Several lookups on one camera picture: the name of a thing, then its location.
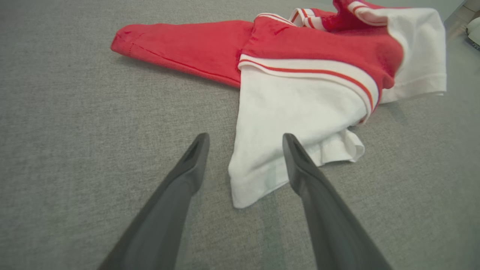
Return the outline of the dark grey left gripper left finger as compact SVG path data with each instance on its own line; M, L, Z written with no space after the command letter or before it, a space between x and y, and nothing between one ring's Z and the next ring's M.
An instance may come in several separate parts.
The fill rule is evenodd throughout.
M200 190L210 137L195 137L103 263L101 270L173 270L192 197Z

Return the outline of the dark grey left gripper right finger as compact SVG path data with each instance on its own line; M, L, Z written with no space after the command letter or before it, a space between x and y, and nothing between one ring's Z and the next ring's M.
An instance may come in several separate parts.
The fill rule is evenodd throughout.
M301 198L319 270L390 270L365 229L297 137L283 135L289 183Z

